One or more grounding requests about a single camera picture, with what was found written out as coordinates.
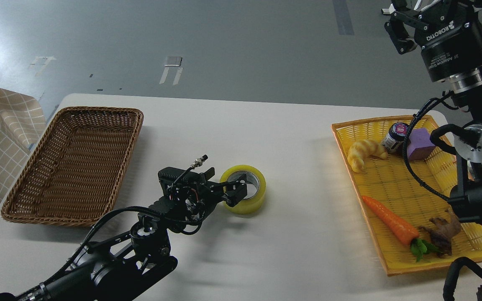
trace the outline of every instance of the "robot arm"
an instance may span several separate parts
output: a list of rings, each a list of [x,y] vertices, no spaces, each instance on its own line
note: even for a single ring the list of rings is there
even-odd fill
[[[246,175],[234,181],[214,183],[214,168],[205,173],[190,170],[201,166],[207,156],[187,170],[167,167],[159,171],[163,196],[148,208],[113,210],[91,229],[75,254],[57,273],[40,285],[15,297],[0,294],[0,301],[125,301],[133,300],[172,272],[178,260],[170,255],[168,231],[195,234],[219,202],[230,207],[247,195]],[[129,231],[103,242],[90,238],[115,215],[138,212],[139,221]],[[196,226],[186,231],[187,226]],[[111,248],[126,244],[113,254]]]
[[[457,186],[449,198],[434,193],[451,205],[461,222],[482,225],[482,25],[475,9],[482,8],[482,0],[435,0],[421,11],[407,8],[404,0],[393,0],[392,4],[396,11],[385,23],[385,29],[398,53],[404,54],[420,46],[431,80],[450,82],[453,91],[448,95],[454,105],[467,108],[473,119],[463,127],[448,124],[431,134],[435,145],[457,156]],[[415,28],[414,41],[404,24]],[[455,147],[440,139],[449,132],[455,136]],[[474,181],[468,179],[468,164],[475,175]],[[455,288],[453,284],[463,265],[472,267],[482,277],[472,261],[456,260],[446,279],[445,300],[453,300],[451,290]],[[482,286],[478,289],[478,300],[482,301]]]

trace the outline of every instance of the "cable connector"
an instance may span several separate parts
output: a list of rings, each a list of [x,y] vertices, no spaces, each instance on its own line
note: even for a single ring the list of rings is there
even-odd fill
[[[204,155],[198,158],[197,160],[195,160],[193,164],[191,164],[191,169],[195,169],[197,167],[202,166],[203,162],[207,160],[207,158],[208,158],[207,155]]]

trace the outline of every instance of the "brown wicker basket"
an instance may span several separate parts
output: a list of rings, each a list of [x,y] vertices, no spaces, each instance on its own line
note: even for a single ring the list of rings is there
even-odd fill
[[[113,209],[142,120],[138,109],[59,111],[8,194],[3,219],[93,225]]]

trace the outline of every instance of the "gray floor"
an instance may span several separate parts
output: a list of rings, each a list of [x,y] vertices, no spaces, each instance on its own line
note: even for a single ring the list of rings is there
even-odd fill
[[[430,82],[419,50],[397,54],[389,4],[0,0],[0,87],[46,116],[70,93],[419,109],[449,87]],[[176,85],[177,68],[159,83],[167,56],[183,57]]]

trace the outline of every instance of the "jar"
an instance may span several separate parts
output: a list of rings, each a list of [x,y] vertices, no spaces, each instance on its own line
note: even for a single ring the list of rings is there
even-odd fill
[[[386,134],[386,137],[381,141],[381,144],[386,147],[388,153],[393,154],[397,152],[400,145],[405,140],[407,129],[408,125],[404,122],[396,122],[392,124],[388,130],[388,134]]]

